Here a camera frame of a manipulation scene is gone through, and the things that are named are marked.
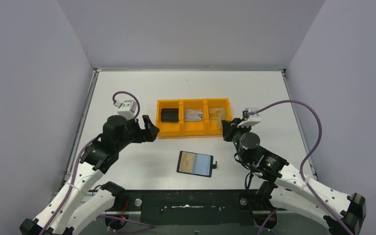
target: yellow tray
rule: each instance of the yellow tray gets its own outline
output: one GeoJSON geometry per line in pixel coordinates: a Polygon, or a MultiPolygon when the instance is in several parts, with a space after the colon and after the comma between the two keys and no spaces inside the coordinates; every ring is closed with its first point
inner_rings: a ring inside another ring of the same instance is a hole
{"type": "Polygon", "coordinates": [[[156,126],[161,130],[160,137],[180,136],[213,136],[222,135],[223,131],[217,128],[218,120],[209,119],[210,108],[224,108],[227,111],[227,120],[232,120],[230,102],[228,99],[176,99],[158,100],[156,110],[156,126]],[[162,122],[161,110],[171,108],[179,109],[179,122],[162,122]],[[184,121],[184,113],[187,109],[201,110],[201,121],[184,121]]]}

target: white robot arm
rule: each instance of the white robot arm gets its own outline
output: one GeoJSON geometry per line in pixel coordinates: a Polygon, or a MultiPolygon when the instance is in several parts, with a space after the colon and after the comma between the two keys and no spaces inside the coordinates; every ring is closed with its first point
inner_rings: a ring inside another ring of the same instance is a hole
{"type": "Polygon", "coordinates": [[[132,101],[124,103],[129,105],[119,106],[117,113],[121,115],[110,116],[103,125],[103,133],[80,152],[71,177],[51,203],[33,220],[24,220],[20,226],[22,235],[71,235],[74,230],[78,234],[101,212],[112,207],[119,186],[102,188],[97,197],[77,209],[91,187],[118,160],[121,150],[130,143],[153,142],[159,133],[148,115],[142,116],[145,129],[141,129],[136,119],[139,111],[134,115],[132,101]]]}
{"type": "MultiPolygon", "coordinates": [[[[273,207],[291,210],[313,219],[328,228],[332,235],[358,235],[366,214],[363,196],[338,192],[301,174],[286,159],[260,146],[259,136],[250,132],[251,127],[261,121],[258,113],[288,102],[309,108],[318,121],[321,135],[322,127],[312,108],[300,101],[283,100],[260,110],[245,109],[242,119],[223,120],[223,139],[233,142],[237,162],[250,170],[251,174],[266,180],[258,190],[258,198],[270,202],[273,207]]],[[[309,158],[317,144],[305,159],[309,158]]]]}

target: white wall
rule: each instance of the white wall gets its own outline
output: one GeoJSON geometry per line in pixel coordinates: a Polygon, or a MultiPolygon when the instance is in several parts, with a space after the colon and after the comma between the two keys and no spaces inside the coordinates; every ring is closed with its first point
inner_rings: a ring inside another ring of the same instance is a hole
{"type": "MultiPolygon", "coordinates": [[[[321,182],[367,198],[361,234],[376,234],[376,1],[327,0],[286,71],[292,97],[319,113],[321,182]]],[[[310,146],[317,128],[299,109],[310,146]]]]}
{"type": "Polygon", "coordinates": [[[284,69],[325,0],[58,0],[95,68],[284,69]]]}
{"type": "Polygon", "coordinates": [[[57,1],[0,0],[0,235],[61,183],[91,75],[57,1]]]}

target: white table surface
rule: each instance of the white table surface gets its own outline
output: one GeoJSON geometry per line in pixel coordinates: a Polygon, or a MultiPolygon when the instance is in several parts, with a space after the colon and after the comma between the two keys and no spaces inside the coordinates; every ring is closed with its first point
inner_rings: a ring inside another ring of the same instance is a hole
{"type": "MultiPolygon", "coordinates": [[[[116,115],[112,94],[133,93],[141,103],[141,116],[155,123],[158,99],[228,98],[233,117],[246,107],[262,108],[289,99],[280,71],[101,71],[99,73],[79,149],[102,132],[107,118],[116,115]]],[[[120,94],[118,100],[129,99],[120,94]]],[[[261,145],[287,159],[296,167],[306,151],[291,104],[282,104],[261,113],[262,122],[253,127],[261,145]]],[[[243,189],[248,171],[234,161],[234,145],[222,137],[157,139],[152,143],[130,144],[119,154],[97,184],[113,181],[125,189],[243,189]],[[177,173],[179,152],[214,156],[218,161],[212,177],[177,173]]],[[[312,175],[309,163],[304,167],[312,175]]],[[[254,177],[251,188],[262,180],[254,177]]]]}

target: screw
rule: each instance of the screw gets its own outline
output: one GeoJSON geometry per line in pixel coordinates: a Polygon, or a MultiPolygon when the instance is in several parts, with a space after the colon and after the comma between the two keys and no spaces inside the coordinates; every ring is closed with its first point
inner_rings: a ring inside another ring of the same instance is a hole
{"type": "Polygon", "coordinates": [[[241,199],[240,199],[240,205],[242,205],[242,206],[247,205],[247,199],[245,199],[245,198],[241,198],[241,199]]]}
{"type": "Polygon", "coordinates": [[[140,207],[142,205],[142,200],[139,198],[136,198],[135,200],[135,206],[140,207]]]}

